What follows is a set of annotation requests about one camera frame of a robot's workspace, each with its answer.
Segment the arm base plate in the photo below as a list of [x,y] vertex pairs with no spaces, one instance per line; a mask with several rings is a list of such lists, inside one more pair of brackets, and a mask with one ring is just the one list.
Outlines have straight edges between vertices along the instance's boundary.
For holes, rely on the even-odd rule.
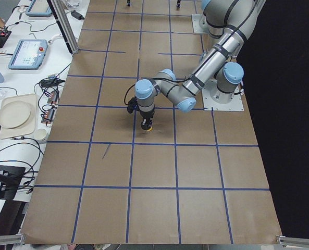
[[191,19],[194,34],[208,34],[208,24],[203,14],[192,14]]
[[217,88],[217,80],[209,80],[202,89],[204,109],[207,111],[244,111],[239,85],[232,93],[223,93]]

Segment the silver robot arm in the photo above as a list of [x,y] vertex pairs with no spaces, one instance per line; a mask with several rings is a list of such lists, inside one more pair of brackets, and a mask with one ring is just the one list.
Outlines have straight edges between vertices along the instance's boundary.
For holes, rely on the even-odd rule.
[[154,98],[166,96],[180,111],[189,112],[196,104],[195,97],[211,79],[217,81],[216,101],[228,103],[243,78],[243,68],[229,61],[238,55],[251,36],[264,1],[202,1],[201,27],[208,28],[208,46],[199,65],[184,80],[178,81],[170,69],[155,77],[135,83],[135,104],[129,103],[128,112],[138,111],[141,128],[152,128]]

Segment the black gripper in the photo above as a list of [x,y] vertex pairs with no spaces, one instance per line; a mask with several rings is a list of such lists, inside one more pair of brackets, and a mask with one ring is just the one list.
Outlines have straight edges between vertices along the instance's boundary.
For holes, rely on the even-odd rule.
[[143,130],[146,130],[146,125],[148,128],[152,127],[152,123],[153,123],[152,119],[154,117],[154,113],[155,113],[154,109],[150,111],[142,111],[142,110],[140,111],[140,114],[143,118],[143,121],[141,122],[141,128]]

